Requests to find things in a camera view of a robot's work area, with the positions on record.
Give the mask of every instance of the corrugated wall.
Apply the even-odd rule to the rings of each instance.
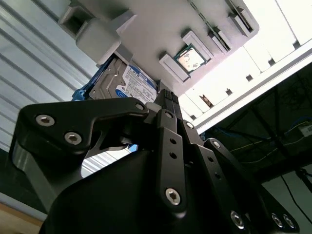
[[[0,148],[5,151],[22,107],[70,101],[97,70],[56,22],[67,5],[65,0],[0,0]],[[124,154],[88,159],[82,174]]]

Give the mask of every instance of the cable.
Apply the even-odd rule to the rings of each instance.
[[[288,133],[289,131],[291,131],[292,129],[294,129],[295,127],[297,127],[297,126],[295,126],[297,123],[299,123],[299,122],[301,122],[301,121],[303,121],[303,120],[305,120],[305,122],[307,122],[307,119],[308,120],[312,120],[312,117],[309,117],[309,116],[302,116],[302,117],[300,117],[299,119],[297,119],[295,122],[293,122],[292,124],[291,124],[291,127],[289,128],[289,130],[286,132],[286,133]]]
[[[286,133],[289,133],[291,130],[295,129],[296,127],[298,127],[298,126],[300,126],[300,125],[302,125],[304,123],[308,123],[308,122],[309,121],[304,121],[303,123],[299,123],[299,124],[295,125],[294,127],[290,128]]]
[[[286,188],[287,188],[287,190],[288,190],[288,192],[289,192],[289,194],[290,194],[290,196],[291,196],[291,198],[292,198],[294,204],[296,205],[296,207],[298,207],[298,209],[299,209],[299,210],[301,211],[301,213],[305,216],[305,218],[312,224],[311,219],[307,216],[307,214],[306,214],[306,213],[301,209],[301,207],[297,204],[297,202],[296,202],[296,200],[294,199],[293,194],[292,194],[292,192],[291,192],[291,190],[290,190],[290,188],[289,188],[289,186],[288,186],[286,180],[284,179],[284,177],[283,177],[282,175],[281,175],[281,178],[282,178],[284,184],[286,185]]]
[[[285,134],[287,134],[287,133],[289,133],[290,131],[292,131],[293,129],[295,129],[296,127],[298,127],[298,126],[300,126],[300,125],[302,125],[302,124],[304,124],[304,123],[309,123],[309,121],[304,121],[304,122],[302,122],[302,123],[299,123],[299,124],[297,124],[297,125],[295,125],[295,126],[293,126],[293,124],[292,124],[292,126],[290,127],[290,129],[287,131],[287,132],[285,132]],[[261,141],[257,141],[257,142],[255,142],[254,144],[259,144],[259,143],[261,143],[261,142],[263,142],[262,140]],[[253,144],[248,144],[248,145],[244,145],[244,146],[242,146],[242,147],[239,147],[239,148],[237,148],[237,149],[233,149],[233,150],[231,150],[230,152],[234,152],[234,151],[236,151],[236,150],[240,150],[240,149],[244,149],[244,148],[246,148],[246,147],[248,147],[248,146],[251,146],[251,145],[253,145]]]
[[[254,144],[259,144],[259,143],[261,143],[261,142],[263,142],[263,141],[260,140],[260,141],[255,142]],[[233,152],[233,151],[236,151],[236,150],[240,150],[240,149],[246,148],[246,147],[251,146],[251,145],[253,145],[253,144],[244,145],[244,146],[239,147],[239,148],[237,148],[237,149],[231,150],[230,152]]]
[[[286,145],[292,145],[292,144],[296,144],[298,143],[299,141],[301,141],[303,138],[305,138],[305,136],[301,137],[299,140],[296,140],[294,142],[290,142],[290,143],[287,143],[287,144],[283,144],[284,146]],[[264,157],[262,157],[261,159],[258,159],[256,161],[251,161],[251,162],[240,162],[242,164],[251,164],[251,163],[256,163],[256,162],[260,162],[262,161],[263,159],[265,159],[267,156],[269,156],[270,154],[272,154],[274,151],[278,150],[278,148],[275,148],[273,149],[271,152],[269,152],[267,155],[265,155]]]

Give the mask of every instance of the electronic component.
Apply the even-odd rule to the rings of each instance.
[[[298,129],[302,132],[302,135],[308,137],[312,135],[312,123],[305,126],[299,126]]]
[[[175,59],[189,73],[206,63],[201,54],[192,45],[175,56]]]

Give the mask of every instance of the bright light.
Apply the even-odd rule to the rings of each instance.
[[[292,31],[303,45],[312,39],[312,2],[309,0],[277,0]]]
[[[260,26],[258,34],[275,62],[294,51],[293,43],[296,39],[274,0],[244,0],[244,2],[258,22]]]

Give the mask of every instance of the blue cable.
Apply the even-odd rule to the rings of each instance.
[[[239,135],[239,134],[227,133],[227,132],[223,131],[222,129],[220,129],[220,128],[216,127],[216,126],[215,126],[215,128],[217,128],[220,132],[224,133],[225,135],[227,135],[227,136],[229,136],[229,137],[242,137],[242,136]]]
[[[306,120],[312,120],[312,117],[309,117],[309,116],[302,116],[300,117],[299,119],[297,119],[295,122],[293,122],[290,126],[290,128],[288,129],[288,131],[285,132],[285,134],[287,134],[290,129],[292,129],[295,125],[297,125],[298,123],[300,122],[304,122]],[[220,128],[218,128],[217,126],[215,126],[215,128],[217,128],[220,132],[224,133],[225,135],[229,136],[229,137],[242,137],[241,135],[239,134],[232,134],[232,133],[228,133]]]
[[[297,119],[295,122],[292,123],[292,125],[290,126],[288,131],[285,132],[285,134],[287,134],[290,131],[290,129],[292,129],[295,125],[297,125],[300,122],[304,122],[306,120],[312,120],[312,117],[309,117],[309,116],[302,116],[302,117],[300,117],[299,119]]]

